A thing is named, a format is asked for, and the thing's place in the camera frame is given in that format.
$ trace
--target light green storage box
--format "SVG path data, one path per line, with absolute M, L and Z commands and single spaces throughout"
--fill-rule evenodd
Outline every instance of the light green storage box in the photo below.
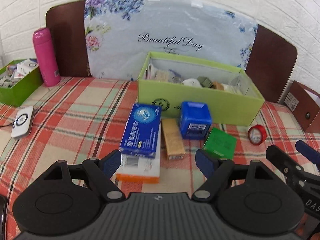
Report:
M 14 60 L 8 65 L 15 65 L 24 61 L 24 59 Z M 0 69 L 0 74 L 6 71 L 6 66 Z M 0 103 L 21 106 L 22 103 L 43 84 L 40 69 L 36 68 L 21 79 L 12 88 L 0 88 Z
M 212 88 L 146 80 L 146 69 L 150 63 L 161 70 L 174 70 L 185 79 L 205 76 L 212 82 L 238 86 L 242 95 Z M 138 84 L 138 102 L 161 105 L 162 116 L 171 118 L 179 117 L 183 101 L 196 101 L 208 104 L 215 123 L 249 126 L 265 101 L 241 68 L 162 52 L 148 53 Z

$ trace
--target wooden box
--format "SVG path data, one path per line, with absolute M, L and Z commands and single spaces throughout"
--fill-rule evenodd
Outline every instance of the wooden box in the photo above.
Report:
M 320 133 L 320 94 L 294 81 L 284 103 L 305 132 Z

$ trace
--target red tape roll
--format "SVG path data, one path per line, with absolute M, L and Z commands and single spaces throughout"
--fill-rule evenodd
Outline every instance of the red tape roll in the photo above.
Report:
M 266 129 L 260 124 L 254 125 L 248 131 L 248 138 L 253 145 L 260 145 L 267 138 Z

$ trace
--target white label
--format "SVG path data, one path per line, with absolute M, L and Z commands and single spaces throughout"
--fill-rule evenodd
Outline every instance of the white label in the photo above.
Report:
M 188 130 L 205 130 L 205 128 L 207 127 L 206 124 L 198 124 L 198 123 L 191 123 L 189 124 L 189 128 Z
M 291 94 L 290 92 L 288 93 L 286 99 L 284 100 L 284 103 L 290 108 L 290 110 L 293 112 L 299 101 L 297 100 L 297 98 L 294 97 L 293 94 Z

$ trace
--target brown wooden panel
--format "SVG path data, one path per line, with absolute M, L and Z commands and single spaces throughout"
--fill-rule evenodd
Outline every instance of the brown wooden panel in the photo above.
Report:
M 85 0 L 82 0 L 55 6 L 46 14 L 61 76 L 88 76 L 84 4 Z
M 305 90 L 310 91 L 320 98 L 319 93 L 294 81 L 290 87 L 290 93 L 292 93 L 299 103 L 293 111 L 293 115 L 305 132 L 320 133 L 320 107 Z
M 297 49 L 271 30 L 258 25 L 246 73 L 265 100 L 278 102 L 297 59 Z

